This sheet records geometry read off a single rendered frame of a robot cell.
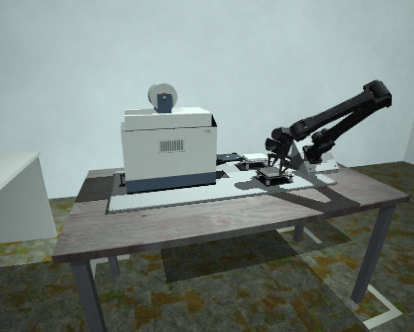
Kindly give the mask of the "white foil roll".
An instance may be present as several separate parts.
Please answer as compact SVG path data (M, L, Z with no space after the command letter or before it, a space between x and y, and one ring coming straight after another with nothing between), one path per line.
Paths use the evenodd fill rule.
M154 89L152 87L154 87ZM152 93L151 93L151 88L153 89L152 90ZM158 106L157 106L157 94L161 94L161 93L171 94L171 97L172 97L172 108L173 108L176 105L176 103L177 103L177 99L178 99L177 92L174 89L174 87L172 87L171 85L166 84L166 83L155 83L155 84L153 84L149 88L149 90L148 90L148 99L149 99L150 103L152 101L151 104L156 109L158 109Z

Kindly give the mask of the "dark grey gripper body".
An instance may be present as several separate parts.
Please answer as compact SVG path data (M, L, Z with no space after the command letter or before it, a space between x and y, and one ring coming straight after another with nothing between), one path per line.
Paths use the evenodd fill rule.
M277 158L279 158L279 159L281 159L281 160L283 160L283 161L286 161L286 162L289 162L289 163L290 163L290 161L285 160L285 158L288 158L289 160L292 160L292 157L287 156L287 155L288 155L288 153L289 153L290 148L291 148L291 145L289 145L289 148L288 148L288 151L287 151L286 155L281 154L281 153L278 153L278 152L276 152L276 151L274 151L274 150L272 150L271 152L273 152L273 153L275 153L275 154L273 154L273 153L271 153L271 154L272 154L272 155L276 155L275 157L277 157ZM276 154L276 153L277 153L277 154Z

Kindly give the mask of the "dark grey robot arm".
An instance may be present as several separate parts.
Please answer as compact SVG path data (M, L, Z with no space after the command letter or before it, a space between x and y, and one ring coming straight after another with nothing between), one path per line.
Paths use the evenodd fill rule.
M302 147L310 164L321 163L323 161L321 158L322 154L330 151L332 147L336 145L334 143L339 136L374 112L384 107L388 108L392 105L392 95L382 81L374 80L364 85L363 90L364 91L357 96L315 116L301 119L289 128L275 128L271 133L271 137L274 140L270 138L266 139L266 150L274 150L286 155L289 145L292 145L294 140L297 142L302 141L306 138L306 135L309 136L320 127L351 113L330 129L324 128L321 131L315 132L311 136L311 142L315 145L305 145ZM369 92L369 90L371 92ZM376 97L374 97L374 95L376 95ZM326 135L324 135L324 133ZM281 142L284 142L287 145Z

